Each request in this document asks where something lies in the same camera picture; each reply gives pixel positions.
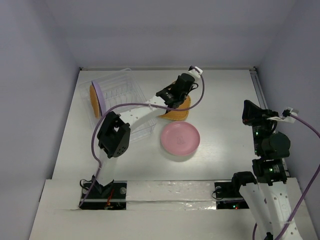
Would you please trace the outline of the woven bamboo square plate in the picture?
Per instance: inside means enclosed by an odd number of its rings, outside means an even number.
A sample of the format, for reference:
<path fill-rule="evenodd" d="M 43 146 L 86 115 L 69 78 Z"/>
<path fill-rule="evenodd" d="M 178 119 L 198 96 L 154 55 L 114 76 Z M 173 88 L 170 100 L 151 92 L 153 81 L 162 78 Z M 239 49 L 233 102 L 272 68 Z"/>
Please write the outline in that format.
<path fill-rule="evenodd" d="M 165 114 L 157 116 L 158 118 L 170 120 L 170 121 L 184 121 L 189 115 L 189 110 L 185 111 L 169 111 Z"/>

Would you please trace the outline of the pink round plate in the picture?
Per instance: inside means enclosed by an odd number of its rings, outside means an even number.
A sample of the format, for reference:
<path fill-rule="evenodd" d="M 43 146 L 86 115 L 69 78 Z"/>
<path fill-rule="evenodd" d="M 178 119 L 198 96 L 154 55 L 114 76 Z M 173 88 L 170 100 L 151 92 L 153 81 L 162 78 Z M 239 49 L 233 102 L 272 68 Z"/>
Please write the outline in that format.
<path fill-rule="evenodd" d="M 197 150 L 201 137 L 192 124 L 185 121 L 174 121 L 163 128 L 160 142 L 168 153 L 184 157 Z"/>

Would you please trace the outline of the purple round plate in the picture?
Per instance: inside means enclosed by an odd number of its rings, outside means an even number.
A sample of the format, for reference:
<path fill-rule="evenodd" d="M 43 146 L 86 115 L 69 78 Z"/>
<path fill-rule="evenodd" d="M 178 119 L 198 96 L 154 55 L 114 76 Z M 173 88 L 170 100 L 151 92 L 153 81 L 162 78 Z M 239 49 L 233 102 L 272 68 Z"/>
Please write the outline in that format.
<path fill-rule="evenodd" d="M 100 113 L 101 113 L 101 116 L 107 111 L 106 109 L 106 104 L 105 104 L 105 99 L 104 99 L 104 94 L 101 90 L 101 87 L 100 85 L 95 82 L 94 80 L 91 82 L 91 85 L 94 86 L 95 90 L 96 90 L 96 93 L 97 93 L 97 97 L 98 97 L 98 101 L 99 101 L 99 106 L 100 106 Z"/>

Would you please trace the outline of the orange wooden round plate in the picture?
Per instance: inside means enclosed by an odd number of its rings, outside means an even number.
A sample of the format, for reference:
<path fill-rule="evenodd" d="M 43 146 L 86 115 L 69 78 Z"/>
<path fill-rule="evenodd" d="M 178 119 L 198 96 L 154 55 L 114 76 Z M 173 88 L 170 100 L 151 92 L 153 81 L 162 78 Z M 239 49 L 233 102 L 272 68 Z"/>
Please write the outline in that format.
<path fill-rule="evenodd" d="M 101 117 L 100 104 L 98 100 L 98 94 L 93 85 L 89 87 L 90 103 L 93 109 L 93 113 L 96 119 Z"/>

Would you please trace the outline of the small woven bamboo plate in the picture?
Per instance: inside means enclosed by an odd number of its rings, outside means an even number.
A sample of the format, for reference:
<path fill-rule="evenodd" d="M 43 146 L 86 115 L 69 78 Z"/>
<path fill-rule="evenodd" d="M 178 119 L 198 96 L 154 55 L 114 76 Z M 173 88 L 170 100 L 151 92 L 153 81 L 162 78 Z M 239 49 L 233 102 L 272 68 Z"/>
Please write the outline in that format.
<path fill-rule="evenodd" d="M 174 96 L 174 104 L 173 107 L 177 109 L 184 109 L 188 107 L 188 95 L 193 88 L 192 81 L 185 80 L 176 80 L 173 84 L 171 90 L 172 95 Z"/>

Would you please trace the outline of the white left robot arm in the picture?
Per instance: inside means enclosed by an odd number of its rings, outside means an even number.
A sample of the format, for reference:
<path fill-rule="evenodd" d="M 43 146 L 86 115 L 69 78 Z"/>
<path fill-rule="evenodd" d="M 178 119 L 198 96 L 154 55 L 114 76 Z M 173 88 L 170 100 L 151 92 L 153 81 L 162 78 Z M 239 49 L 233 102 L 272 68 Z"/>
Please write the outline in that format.
<path fill-rule="evenodd" d="M 197 81 L 202 79 L 201 72 L 190 69 L 144 103 L 123 103 L 107 110 L 98 121 L 91 138 L 91 153 L 98 162 L 98 169 L 88 190 L 93 190 L 101 198 L 108 196 L 116 163 L 112 159 L 118 158 L 129 148 L 131 132 L 158 116 L 194 108 L 200 100 L 193 106 L 179 107 L 189 93 L 198 88 Z"/>

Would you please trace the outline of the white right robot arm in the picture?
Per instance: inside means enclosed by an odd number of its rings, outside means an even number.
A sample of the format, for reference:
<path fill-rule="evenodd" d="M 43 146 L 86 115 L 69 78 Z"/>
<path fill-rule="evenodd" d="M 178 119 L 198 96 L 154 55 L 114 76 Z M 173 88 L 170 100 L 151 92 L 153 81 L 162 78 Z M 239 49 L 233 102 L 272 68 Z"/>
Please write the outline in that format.
<path fill-rule="evenodd" d="M 292 216 L 287 174 L 283 159 L 290 155 L 291 141 L 276 131 L 279 114 L 262 109 L 245 100 L 242 122 L 252 128 L 254 153 L 253 171 L 233 175 L 230 190 L 247 203 L 263 240 L 300 240 L 298 227 Z"/>

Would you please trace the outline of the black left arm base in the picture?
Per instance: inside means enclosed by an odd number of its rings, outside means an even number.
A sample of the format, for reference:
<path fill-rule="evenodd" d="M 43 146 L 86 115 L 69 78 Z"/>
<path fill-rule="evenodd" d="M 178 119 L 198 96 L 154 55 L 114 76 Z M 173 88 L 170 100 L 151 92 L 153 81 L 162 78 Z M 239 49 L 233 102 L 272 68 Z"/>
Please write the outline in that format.
<path fill-rule="evenodd" d="M 79 208 L 81 210 L 126 209 L 126 181 L 113 181 L 106 186 L 102 186 L 96 181 L 86 199 L 84 198 L 92 184 L 92 181 L 86 181 L 85 179 L 82 179 L 79 184 L 82 188 L 79 201 Z"/>

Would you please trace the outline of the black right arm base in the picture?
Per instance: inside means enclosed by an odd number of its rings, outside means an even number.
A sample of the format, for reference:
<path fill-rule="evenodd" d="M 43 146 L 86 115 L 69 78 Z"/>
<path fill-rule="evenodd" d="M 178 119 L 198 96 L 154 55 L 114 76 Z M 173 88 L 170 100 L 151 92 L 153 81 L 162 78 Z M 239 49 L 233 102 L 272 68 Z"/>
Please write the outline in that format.
<path fill-rule="evenodd" d="M 215 182 L 211 197 L 215 200 L 217 210 L 249 209 L 244 198 L 234 190 L 232 183 L 228 181 Z"/>

